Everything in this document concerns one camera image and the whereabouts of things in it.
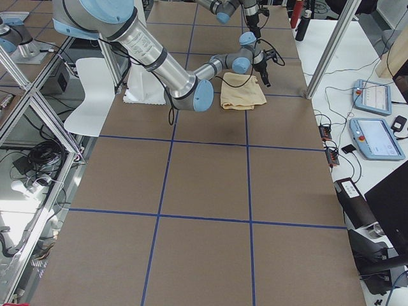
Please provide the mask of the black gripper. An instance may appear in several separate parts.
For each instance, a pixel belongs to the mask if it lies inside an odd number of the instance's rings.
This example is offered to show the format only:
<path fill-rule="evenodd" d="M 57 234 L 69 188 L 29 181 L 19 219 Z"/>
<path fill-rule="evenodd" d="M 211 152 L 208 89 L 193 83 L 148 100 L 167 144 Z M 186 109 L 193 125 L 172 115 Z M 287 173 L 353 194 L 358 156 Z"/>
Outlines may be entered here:
<path fill-rule="evenodd" d="M 259 23 L 259 11 L 247 12 L 246 13 L 246 23 L 249 29 L 252 29 L 253 34 L 256 39 L 261 37 L 261 29 L 258 26 Z"/>
<path fill-rule="evenodd" d="M 261 75 L 261 79 L 264 85 L 270 87 L 271 83 L 268 77 L 267 59 L 264 50 L 260 50 L 259 54 L 255 56 L 253 61 L 253 68 Z"/>

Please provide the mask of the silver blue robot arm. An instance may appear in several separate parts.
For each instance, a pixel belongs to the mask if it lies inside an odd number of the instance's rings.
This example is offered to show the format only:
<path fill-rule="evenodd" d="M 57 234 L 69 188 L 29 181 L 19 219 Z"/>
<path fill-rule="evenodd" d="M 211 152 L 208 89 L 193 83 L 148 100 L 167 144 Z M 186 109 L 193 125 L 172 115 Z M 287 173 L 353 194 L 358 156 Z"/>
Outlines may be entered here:
<path fill-rule="evenodd" d="M 214 0 L 197 0 L 200 6 L 206 8 L 214 14 L 217 20 L 226 24 L 239 6 L 243 8 L 245 23 L 257 39 L 261 37 L 261 28 L 258 26 L 259 14 L 262 14 L 263 9 L 258 1 L 255 0 L 228 0 L 228 1 L 214 1 Z"/>
<path fill-rule="evenodd" d="M 147 30 L 133 1 L 53 1 L 53 23 L 66 36 L 120 43 L 130 58 L 156 75 L 165 85 L 164 96 L 178 110 L 204 112 L 212 105 L 211 79 L 222 70 L 244 74 L 250 66 L 270 86 L 267 61 L 271 58 L 259 45 L 259 14 L 268 10 L 257 1 L 198 1 L 225 24 L 241 6 L 249 31 L 239 38 L 240 50 L 234 54 L 215 55 L 195 71 L 186 71 Z"/>

